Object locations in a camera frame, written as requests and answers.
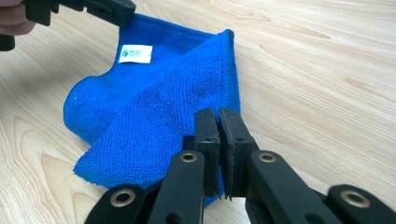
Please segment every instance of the microfiber cloth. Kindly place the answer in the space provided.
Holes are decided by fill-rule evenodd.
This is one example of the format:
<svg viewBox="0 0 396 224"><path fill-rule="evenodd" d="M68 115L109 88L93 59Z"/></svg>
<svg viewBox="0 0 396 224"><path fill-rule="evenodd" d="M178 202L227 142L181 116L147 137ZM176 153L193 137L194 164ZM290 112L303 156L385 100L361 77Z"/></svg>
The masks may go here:
<svg viewBox="0 0 396 224"><path fill-rule="evenodd" d="M119 63L124 45L152 46L150 63ZM91 148L75 173L107 188L146 189L164 178L194 114L240 112L233 32L212 35L135 14L120 28L117 57L101 76L82 79L64 103L64 123Z"/></svg>

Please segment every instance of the finger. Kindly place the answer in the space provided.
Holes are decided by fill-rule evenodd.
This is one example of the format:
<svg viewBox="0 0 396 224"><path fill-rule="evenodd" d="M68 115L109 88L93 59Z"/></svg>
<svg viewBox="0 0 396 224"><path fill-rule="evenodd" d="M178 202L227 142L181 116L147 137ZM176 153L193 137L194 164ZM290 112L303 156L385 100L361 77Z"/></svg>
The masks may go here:
<svg viewBox="0 0 396 224"><path fill-rule="evenodd" d="M0 25L17 25L26 21L26 10L23 4L15 7L0 7Z"/></svg>
<svg viewBox="0 0 396 224"><path fill-rule="evenodd" d="M0 34L2 35L27 35L35 27L35 22L26 21L18 25L0 25Z"/></svg>
<svg viewBox="0 0 396 224"><path fill-rule="evenodd" d="M0 7L15 7L19 5L22 0L1 0Z"/></svg>

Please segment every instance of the wood grain surface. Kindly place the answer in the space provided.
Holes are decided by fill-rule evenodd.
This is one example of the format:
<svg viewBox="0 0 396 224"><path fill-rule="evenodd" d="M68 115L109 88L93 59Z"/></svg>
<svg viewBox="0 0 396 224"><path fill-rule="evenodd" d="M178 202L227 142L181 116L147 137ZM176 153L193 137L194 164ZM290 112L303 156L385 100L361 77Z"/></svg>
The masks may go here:
<svg viewBox="0 0 396 224"><path fill-rule="evenodd" d="M313 189L366 189L396 209L394 0L150 0L137 12L235 31L242 115L261 149ZM83 223L106 191L73 174L89 148L63 123L67 93L112 65L118 28L61 7L0 52L0 223ZM205 223L248 223L244 200Z"/></svg>

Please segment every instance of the folded towel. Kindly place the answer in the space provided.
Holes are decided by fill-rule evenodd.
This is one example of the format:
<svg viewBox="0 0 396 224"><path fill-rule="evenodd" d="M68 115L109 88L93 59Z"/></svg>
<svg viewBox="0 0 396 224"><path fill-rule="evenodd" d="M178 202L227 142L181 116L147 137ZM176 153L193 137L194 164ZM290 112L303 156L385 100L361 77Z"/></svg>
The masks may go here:
<svg viewBox="0 0 396 224"><path fill-rule="evenodd" d="M152 46L151 62L119 63L131 53L124 45ZM135 14L120 28L117 53L107 73L70 91L64 123L91 144L77 175L107 188L145 189L164 177L183 136L194 135L195 112L211 107L219 120L222 107L240 111L233 32L212 35Z"/></svg>

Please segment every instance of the wooden table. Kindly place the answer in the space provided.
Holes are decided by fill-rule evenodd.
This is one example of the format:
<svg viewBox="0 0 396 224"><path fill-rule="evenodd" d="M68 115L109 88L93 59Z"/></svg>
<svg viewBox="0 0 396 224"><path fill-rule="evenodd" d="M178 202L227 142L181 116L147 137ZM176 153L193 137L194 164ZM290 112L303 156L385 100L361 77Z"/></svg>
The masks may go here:
<svg viewBox="0 0 396 224"><path fill-rule="evenodd" d="M190 28L234 30L242 115L260 148L313 189L351 184L396 209L393 0L135 3ZM0 53L0 223L82 223L106 191L73 174L89 146L64 127L63 104L111 67L117 42L117 27L61 7ZM244 200L214 203L205 223L248 223Z"/></svg>

